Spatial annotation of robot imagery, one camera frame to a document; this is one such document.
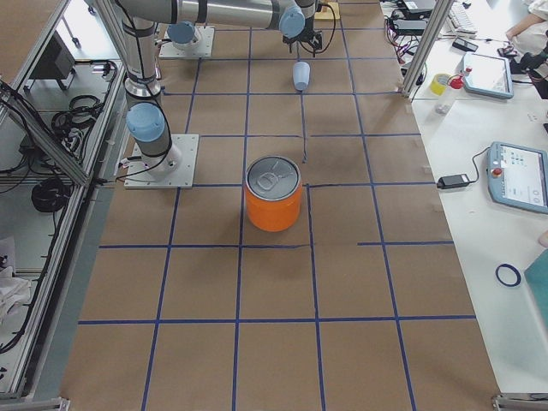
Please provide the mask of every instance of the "power adapter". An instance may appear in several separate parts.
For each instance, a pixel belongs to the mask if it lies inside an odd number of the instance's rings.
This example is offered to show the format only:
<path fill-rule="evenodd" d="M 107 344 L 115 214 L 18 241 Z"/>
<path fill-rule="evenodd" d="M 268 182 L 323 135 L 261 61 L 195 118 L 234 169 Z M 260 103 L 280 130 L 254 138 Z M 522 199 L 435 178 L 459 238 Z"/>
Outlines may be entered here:
<path fill-rule="evenodd" d="M 450 188 L 466 187 L 471 183 L 466 174 L 455 174 L 453 176 L 439 177 L 436 187 L 441 190 L 448 190 Z"/>

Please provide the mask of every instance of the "orange can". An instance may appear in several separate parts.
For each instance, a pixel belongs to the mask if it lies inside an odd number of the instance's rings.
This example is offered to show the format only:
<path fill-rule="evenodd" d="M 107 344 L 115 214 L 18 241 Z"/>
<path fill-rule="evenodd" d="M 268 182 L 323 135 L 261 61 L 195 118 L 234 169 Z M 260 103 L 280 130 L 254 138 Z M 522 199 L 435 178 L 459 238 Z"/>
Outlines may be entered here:
<path fill-rule="evenodd" d="M 301 211 L 301 172 L 288 158 L 267 156 L 246 173 L 247 217 L 258 229 L 276 232 L 291 227 Z"/>

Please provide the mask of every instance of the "tape roll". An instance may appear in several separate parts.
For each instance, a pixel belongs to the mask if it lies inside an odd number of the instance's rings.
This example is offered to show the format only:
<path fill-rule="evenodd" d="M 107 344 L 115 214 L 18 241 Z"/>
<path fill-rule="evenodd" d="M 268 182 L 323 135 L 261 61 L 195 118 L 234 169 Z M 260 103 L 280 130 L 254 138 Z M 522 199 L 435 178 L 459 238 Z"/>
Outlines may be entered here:
<path fill-rule="evenodd" d="M 447 87 L 447 81 L 449 80 L 449 78 L 450 75 L 445 73 L 434 75 L 432 83 L 430 83 L 430 90 L 432 90 L 434 94 L 441 96 L 445 88 Z"/>

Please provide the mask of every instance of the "pull tab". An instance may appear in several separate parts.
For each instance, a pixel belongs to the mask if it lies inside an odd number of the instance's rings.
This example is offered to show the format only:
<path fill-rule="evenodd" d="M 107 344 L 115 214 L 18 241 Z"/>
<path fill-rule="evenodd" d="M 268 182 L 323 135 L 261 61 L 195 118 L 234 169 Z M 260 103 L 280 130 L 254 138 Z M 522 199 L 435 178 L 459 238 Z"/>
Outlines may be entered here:
<path fill-rule="evenodd" d="M 279 181 L 280 179 L 277 175 L 267 171 L 257 179 L 257 185 L 265 191 L 271 191 Z"/>

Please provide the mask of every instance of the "blue ring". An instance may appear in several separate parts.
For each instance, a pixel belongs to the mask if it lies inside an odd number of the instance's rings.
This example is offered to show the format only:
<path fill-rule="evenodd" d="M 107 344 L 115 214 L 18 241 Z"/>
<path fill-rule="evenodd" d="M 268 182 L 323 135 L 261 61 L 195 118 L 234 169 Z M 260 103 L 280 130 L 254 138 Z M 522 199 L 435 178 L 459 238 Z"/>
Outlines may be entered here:
<path fill-rule="evenodd" d="M 501 268 L 509 268 L 512 270 L 512 272 L 514 272 L 515 274 L 515 283 L 505 283 L 500 275 L 498 274 L 498 271 L 501 269 Z M 517 270 L 517 268 L 515 268 L 513 265 L 510 265 L 510 264 L 501 264 L 500 266 L 497 267 L 497 269 L 495 270 L 495 276 L 497 276 L 497 280 L 504 286 L 506 287 L 517 287 L 518 285 L 521 284 L 521 274 L 520 272 Z"/>

